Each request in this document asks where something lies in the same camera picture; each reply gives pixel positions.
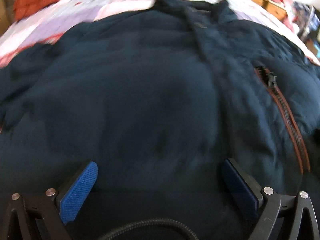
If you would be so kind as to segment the dark navy padded jacket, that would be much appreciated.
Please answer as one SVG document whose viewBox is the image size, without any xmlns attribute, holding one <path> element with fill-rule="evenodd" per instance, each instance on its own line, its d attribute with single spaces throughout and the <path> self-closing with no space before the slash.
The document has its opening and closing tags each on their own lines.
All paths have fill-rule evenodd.
<svg viewBox="0 0 320 240">
<path fill-rule="evenodd" d="M 153 217 L 200 239 L 246 239 L 216 172 L 228 157 L 319 210 L 319 66 L 227 1 L 155 0 L 1 69 L 1 211 L 91 159 L 99 173 L 68 227 L 75 239 Z"/>
</svg>

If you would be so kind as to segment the colourful clothes pile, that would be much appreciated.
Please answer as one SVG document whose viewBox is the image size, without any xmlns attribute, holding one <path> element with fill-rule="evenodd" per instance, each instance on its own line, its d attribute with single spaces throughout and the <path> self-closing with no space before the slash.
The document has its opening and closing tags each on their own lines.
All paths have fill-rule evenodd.
<svg viewBox="0 0 320 240">
<path fill-rule="evenodd" d="M 319 60 L 319 11 L 313 5 L 282 0 L 286 16 L 283 23 Z"/>
</svg>

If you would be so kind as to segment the red white checkered mat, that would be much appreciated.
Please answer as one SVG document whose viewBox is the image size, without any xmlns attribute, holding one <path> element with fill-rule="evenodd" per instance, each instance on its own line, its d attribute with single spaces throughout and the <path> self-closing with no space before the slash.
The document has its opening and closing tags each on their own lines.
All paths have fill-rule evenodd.
<svg viewBox="0 0 320 240">
<path fill-rule="evenodd" d="M 4 56 L 1 57 L 0 67 L 1 68 L 6 67 L 16 55 L 18 55 L 19 53 L 21 53 L 22 51 L 24 51 L 30 47 L 33 47 L 35 44 L 38 44 L 38 43 L 39 44 L 55 44 L 63 36 L 63 34 L 64 33 L 58 33 L 58 34 L 52 35 L 48 38 L 45 38 L 44 40 L 40 40 L 35 43 L 29 44 L 27 46 L 17 48 L 16 50 L 14 50 L 8 54 L 5 54 Z"/>
</svg>

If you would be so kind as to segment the wooden bedside cabinet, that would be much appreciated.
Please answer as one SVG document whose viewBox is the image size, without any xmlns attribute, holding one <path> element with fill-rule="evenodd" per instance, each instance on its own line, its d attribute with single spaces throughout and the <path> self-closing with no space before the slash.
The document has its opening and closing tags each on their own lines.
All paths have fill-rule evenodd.
<svg viewBox="0 0 320 240">
<path fill-rule="evenodd" d="M 271 0 L 251 0 L 252 2 L 261 6 L 264 10 L 283 22 L 287 17 L 287 12 L 280 4 L 272 2 Z"/>
</svg>

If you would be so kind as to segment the purple white patchwork bedsheet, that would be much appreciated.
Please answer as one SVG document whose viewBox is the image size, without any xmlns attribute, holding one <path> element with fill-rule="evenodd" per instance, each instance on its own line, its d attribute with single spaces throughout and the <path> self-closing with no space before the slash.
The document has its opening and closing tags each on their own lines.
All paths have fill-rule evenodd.
<svg viewBox="0 0 320 240">
<path fill-rule="evenodd" d="M 143 10 L 154 0 L 59 0 L 39 12 L 13 23 L 1 36 L 1 57 L 17 48 L 44 40 L 81 22 L 93 22 L 125 11 Z M 191 0 L 215 3 L 220 0 Z M 296 44 L 315 64 L 319 60 L 280 20 L 250 0 L 227 0 L 239 19 L 265 25 Z"/>
</svg>

